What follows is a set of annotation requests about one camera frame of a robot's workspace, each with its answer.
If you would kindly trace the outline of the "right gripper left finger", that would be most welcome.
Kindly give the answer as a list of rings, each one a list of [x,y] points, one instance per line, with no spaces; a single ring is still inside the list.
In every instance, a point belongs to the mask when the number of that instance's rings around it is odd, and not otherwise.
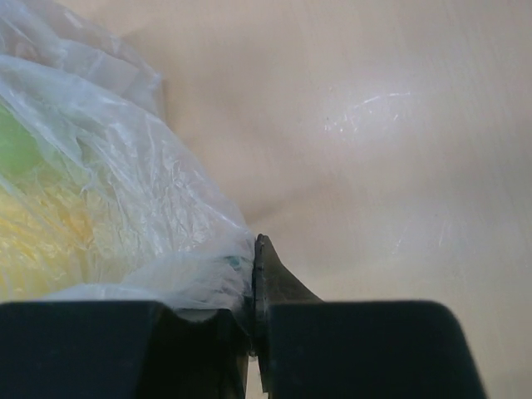
[[[248,338],[227,310],[153,301],[1,307],[4,398],[242,398]]]

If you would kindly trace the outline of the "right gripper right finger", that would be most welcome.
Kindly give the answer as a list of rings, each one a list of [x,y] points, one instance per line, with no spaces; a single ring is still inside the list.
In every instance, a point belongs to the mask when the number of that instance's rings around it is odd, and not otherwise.
[[[483,398],[453,312],[430,300],[327,302],[255,241],[253,346],[272,398]]]

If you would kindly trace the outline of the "clear plastic bag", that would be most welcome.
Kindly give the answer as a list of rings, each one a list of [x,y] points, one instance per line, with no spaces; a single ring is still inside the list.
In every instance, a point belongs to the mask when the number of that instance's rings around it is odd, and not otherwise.
[[[1,191],[98,195],[132,257],[119,283],[33,299],[234,309],[250,296],[254,237],[166,125],[161,77],[127,43],[53,1],[4,1],[1,106],[42,156],[24,175],[1,174]]]

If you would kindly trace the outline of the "yellow fruit in bag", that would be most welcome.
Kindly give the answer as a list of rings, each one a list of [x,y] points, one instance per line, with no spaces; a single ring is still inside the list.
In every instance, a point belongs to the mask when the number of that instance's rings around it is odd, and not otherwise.
[[[81,283],[119,283],[132,257],[106,203],[51,187],[1,191],[1,300],[38,298]]]

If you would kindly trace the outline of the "green fruit in bag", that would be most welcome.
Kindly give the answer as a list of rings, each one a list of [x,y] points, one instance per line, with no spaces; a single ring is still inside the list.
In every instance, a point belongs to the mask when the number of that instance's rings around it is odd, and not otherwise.
[[[1,174],[17,178],[42,163],[35,138],[4,106],[1,106]]]

